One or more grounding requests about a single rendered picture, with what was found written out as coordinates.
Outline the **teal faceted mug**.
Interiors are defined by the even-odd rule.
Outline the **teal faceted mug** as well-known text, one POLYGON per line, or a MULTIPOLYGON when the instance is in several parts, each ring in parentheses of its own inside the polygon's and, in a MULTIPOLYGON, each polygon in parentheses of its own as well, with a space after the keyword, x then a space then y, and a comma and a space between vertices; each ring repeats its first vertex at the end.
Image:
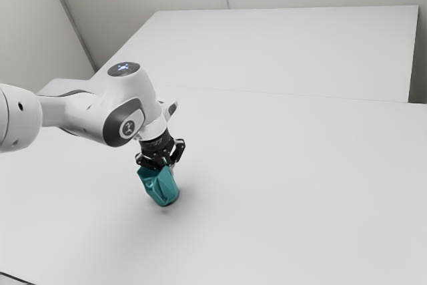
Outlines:
POLYGON ((141 166, 137 174, 151 199, 161 207, 168 206, 179 197, 179 189, 169 166, 151 170, 141 166))

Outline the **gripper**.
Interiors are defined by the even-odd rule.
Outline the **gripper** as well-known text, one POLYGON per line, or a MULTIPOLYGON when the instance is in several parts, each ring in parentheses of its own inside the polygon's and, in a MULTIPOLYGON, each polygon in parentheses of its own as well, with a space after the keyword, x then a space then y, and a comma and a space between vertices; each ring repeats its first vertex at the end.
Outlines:
POLYGON ((172 166, 182 157, 185 150, 183 139, 173 139, 168 133, 149 141, 140 141, 141 153, 135 156, 136 164, 149 170, 160 170, 163 167, 161 158, 154 158, 154 153, 165 155, 166 164, 172 166))

